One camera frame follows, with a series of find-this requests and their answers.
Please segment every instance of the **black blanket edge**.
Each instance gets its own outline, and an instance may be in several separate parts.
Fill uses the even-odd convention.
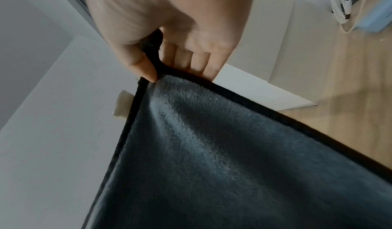
[[[291,127],[294,130],[297,130],[298,132],[320,142],[321,144],[331,148],[335,152],[347,157],[351,161],[357,163],[358,165],[362,166],[363,168],[369,170],[373,174],[379,176],[380,178],[384,179],[386,182],[392,184],[392,170],[387,168],[386,166],[380,164],[379,162],[376,162],[375,160],[355,151],[352,148],[349,148],[348,146],[340,143],[337,140],[334,140],[333,138],[295,120],[290,117],[287,117],[277,111],[274,111],[272,109],[269,109],[263,105],[260,105],[258,103],[255,103],[245,97],[242,97],[232,91],[227,90],[226,88],[223,88],[221,86],[218,86],[208,80],[205,80],[201,77],[194,76],[192,74],[177,70],[177,69],[172,69],[167,66],[160,66],[159,68],[159,73],[160,77],[163,75],[170,75],[178,78],[182,78],[185,80],[188,80],[190,82],[194,82],[212,92],[214,92],[217,95],[220,95],[232,102],[235,102],[241,106],[244,106],[256,113],[259,113],[263,116],[266,116],[274,121],[277,121],[285,126]],[[125,123],[124,129],[121,133],[120,139],[117,143],[116,149],[114,151],[112,160],[108,166],[108,170],[102,180],[102,183],[99,187],[99,190],[97,192],[96,197],[94,198],[94,201],[90,207],[90,210],[85,218],[85,221],[83,223],[82,229],[86,229],[87,223],[89,222],[90,216],[94,210],[95,205],[97,204],[100,196],[103,193],[104,187],[106,186],[107,181],[109,180],[109,177],[111,173],[114,170],[114,167],[118,161],[118,158],[121,154],[121,151],[125,145],[125,142],[127,141],[128,134],[131,131],[133,122],[135,121],[135,118],[138,114],[140,104],[143,100],[144,94],[147,90],[149,82],[141,78],[138,83],[138,89],[135,94],[135,98],[132,102],[132,106],[127,118],[127,122]]]

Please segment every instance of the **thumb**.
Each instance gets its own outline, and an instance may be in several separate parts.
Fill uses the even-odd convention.
[[[123,45],[110,43],[110,46],[120,61],[135,75],[141,76],[150,82],[157,81],[158,75],[154,65],[142,52],[138,44]]]

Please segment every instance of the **wooden floor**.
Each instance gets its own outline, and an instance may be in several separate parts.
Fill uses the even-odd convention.
[[[339,32],[319,105],[282,113],[392,168],[392,26]]]

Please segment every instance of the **dark gray fleece blanket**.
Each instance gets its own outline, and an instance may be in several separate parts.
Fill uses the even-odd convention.
[[[140,82],[84,228],[392,227],[390,170],[181,75]]]

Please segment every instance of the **blue object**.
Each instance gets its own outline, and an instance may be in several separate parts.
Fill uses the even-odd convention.
[[[392,0],[380,2],[358,23],[357,28],[376,33],[392,22]]]

